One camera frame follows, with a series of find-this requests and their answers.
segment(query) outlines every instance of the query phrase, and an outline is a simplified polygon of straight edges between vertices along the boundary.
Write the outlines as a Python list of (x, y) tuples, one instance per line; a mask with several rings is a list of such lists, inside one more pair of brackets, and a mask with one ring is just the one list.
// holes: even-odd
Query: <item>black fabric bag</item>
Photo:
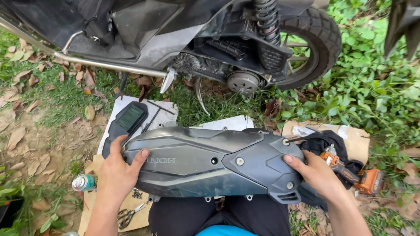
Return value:
[(83, 32), (101, 45), (114, 44), (116, 30), (109, 30), (109, 12), (115, 0), (81, 0), (78, 10), (83, 16)]

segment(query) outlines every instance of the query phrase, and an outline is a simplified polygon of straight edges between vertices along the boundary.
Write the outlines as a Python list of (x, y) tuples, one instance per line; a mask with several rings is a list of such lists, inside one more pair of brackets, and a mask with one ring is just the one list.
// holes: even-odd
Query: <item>scissors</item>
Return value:
[(118, 218), (117, 220), (123, 219), (119, 224), (118, 224), (118, 228), (123, 229), (125, 227), (127, 227), (131, 221), (131, 218), (133, 218), (133, 215), (140, 211), (142, 209), (142, 206), (144, 205), (141, 204), (140, 206), (136, 207), (134, 210), (128, 210), (128, 209), (124, 209), (121, 210), (120, 212), (118, 212)]

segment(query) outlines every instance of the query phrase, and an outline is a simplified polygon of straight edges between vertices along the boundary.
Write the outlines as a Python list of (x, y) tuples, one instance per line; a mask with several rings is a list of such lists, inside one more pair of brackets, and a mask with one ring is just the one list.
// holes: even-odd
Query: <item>coil spring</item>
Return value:
[(260, 35), (275, 46), (280, 45), (277, 0), (254, 0), (255, 17)]

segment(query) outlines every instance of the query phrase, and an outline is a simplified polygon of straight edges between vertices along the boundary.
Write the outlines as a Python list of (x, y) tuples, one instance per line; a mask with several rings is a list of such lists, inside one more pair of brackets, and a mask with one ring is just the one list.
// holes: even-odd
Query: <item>mud flap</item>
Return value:
[(411, 60), (420, 42), (420, 0), (392, 0), (388, 23), (384, 56), (389, 58), (397, 42), (405, 35), (407, 58)]

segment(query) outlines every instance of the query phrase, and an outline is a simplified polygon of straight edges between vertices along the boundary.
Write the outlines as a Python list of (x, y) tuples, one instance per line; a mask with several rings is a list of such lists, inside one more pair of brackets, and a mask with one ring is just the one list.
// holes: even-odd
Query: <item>fingernail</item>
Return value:
[(293, 161), (293, 157), (291, 155), (284, 155), (283, 160), (287, 163)]
[(147, 157), (149, 155), (149, 150), (148, 149), (142, 150), (142, 152), (140, 153), (140, 155), (142, 155), (143, 157)]

